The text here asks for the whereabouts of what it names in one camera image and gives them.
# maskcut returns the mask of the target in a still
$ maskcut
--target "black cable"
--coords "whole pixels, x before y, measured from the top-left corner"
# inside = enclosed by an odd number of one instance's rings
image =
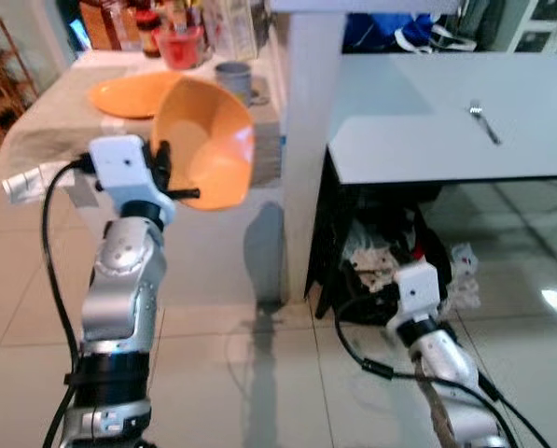
[[[66,341],[69,347],[69,353],[71,355],[71,371],[77,371],[77,365],[79,362],[79,352],[77,348],[77,340],[75,338],[75,332],[73,331],[73,325],[71,324],[71,320],[69,319],[68,313],[66,313],[66,309],[64,308],[63,297],[61,295],[61,291],[58,285],[58,280],[56,278],[56,271],[54,270],[54,264],[52,262],[52,254],[50,251],[50,244],[49,244],[49,209],[50,204],[52,202],[52,196],[54,194],[54,190],[56,188],[56,184],[58,181],[63,177],[63,175],[74,168],[78,168],[80,166],[78,161],[72,161],[65,165],[53,178],[46,190],[46,197],[44,198],[44,206],[42,208],[42,225],[41,225],[41,237],[42,237],[42,249],[44,251],[44,261],[46,262],[46,270],[48,272],[48,278],[50,281],[50,287],[52,289],[52,296],[54,297],[54,303],[56,304],[56,309],[58,311],[58,316],[61,319],[61,323],[63,324],[64,335],[66,336]],[[52,422],[48,428],[48,433],[44,438],[43,448],[50,448],[52,443],[54,442],[54,438],[56,437],[56,431],[58,426],[60,425],[61,421],[64,417],[64,412],[68,407],[71,399],[75,395],[75,388],[69,385],[64,393],[64,397],[61,400],[61,403],[52,418]]]
[[[368,297],[368,296],[351,299],[351,300],[345,302],[338,310],[336,310],[336,313],[334,315],[334,326],[336,328],[336,334],[338,335],[344,349],[351,356],[351,358],[357,364],[359,364],[359,366],[361,366],[361,369],[363,369],[364,371],[368,371],[370,373],[373,373],[375,375],[378,375],[378,376],[380,376],[384,379],[387,379],[387,380],[393,380],[393,379],[413,380],[413,381],[422,382],[422,383],[445,385],[445,386],[448,386],[448,387],[454,387],[454,388],[460,389],[463,392],[468,393],[468,395],[477,399],[488,411],[490,411],[494,415],[494,417],[498,421],[498,424],[500,425],[500,427],[502,428],[502,430],[506,434],[506,437],[508,439],[508,443],[510,444],[510,447],[511,448],[518,448],[519,445],[516,442],[516,439],[514,438],[514,435],[512,434],[512,431],[510,431],[510,428],[509,428],[506,420],[502,416],[502,414],[495,408],[495,406],[489,400],[485,399],[484,397],[482,397],[480,394],[478,394],[474,390],[470,389],[469,387],[466,387],[465,385],[462,385],[461,383],[456,383],[455,381],[445,380],[443,378],[438,378],[438,377],[434,377],[434,376],[421,376],[421,375],[417,375],[415,373],[397,372],[397,371],[394,370],[394,368],[392,368],[392,367],[390,367],[386,364],[375,361],[373,359],[369,359],[367,357],[362,357],[356,352],[356,350],[353,348],[351,343],[349,343],[349,341],[344,336],[344,333],[342,332],[342,328],[341,328],[342,314],[349,307],[353,306],[354,304],[360,303],[362,301],[368,301],[368,300],[371,300],[371,299],[372,299],[372,297]],[[533,435],[537,438],[537,440],[541,443],[541,445],[544,446],[545,448],[550,448],[550,445],[543,439],[543,437],[541,437],[541,435],[527,421],[527,419],[524,418],[511,404],[509,404],[506,401],[506,399],[504,398],[504,396],[502,394],[500,394],[499,391],[497,391],[497,389],[496,389],[496,392],[498,393],[498,396],[499,396],[500,400],[505,405],[507,405],[508,408],[513,413],[515,413],[515,415],[517,415],[517,417],[533,433]]]

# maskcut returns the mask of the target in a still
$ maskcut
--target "red container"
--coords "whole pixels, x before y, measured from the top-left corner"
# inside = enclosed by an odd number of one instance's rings
[[[191,26],[184,34],[155,30],[154,37],[169,68],[186,70],[203,63],[205,44],[202,26]]]

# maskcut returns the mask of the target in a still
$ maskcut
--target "gray cup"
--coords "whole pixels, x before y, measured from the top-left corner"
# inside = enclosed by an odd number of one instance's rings
[[[251,105],[251,67],[247,63],[219,63],[216,82],[234,93],[247,107]]]

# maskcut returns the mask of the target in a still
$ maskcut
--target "orange plate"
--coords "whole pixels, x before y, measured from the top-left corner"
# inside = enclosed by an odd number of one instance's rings
[[[176,72],[156,72],[101,82],[88,96],[102,112],[124,119],[148,119],[160,108],[169,89],[181,78]]]
[[[236,96],[214,83],[183,77],[162,100],[153,124],[152,147],[170,143],[169,189],[201,190],[200,199],[183,203],[218,210],[244,200],[255,141],[251,115]]]

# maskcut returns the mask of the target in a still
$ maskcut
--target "wall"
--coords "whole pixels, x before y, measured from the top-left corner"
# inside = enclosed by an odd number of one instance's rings
[[[52,31],[51,23],[56,24],[57,19],[57,10],[53,8],[54,2],[50,0],[0,0],[0,17],[40,91],[56,80],[71,57],[65,40]],[[58,47],[58,54],[52,45]]]

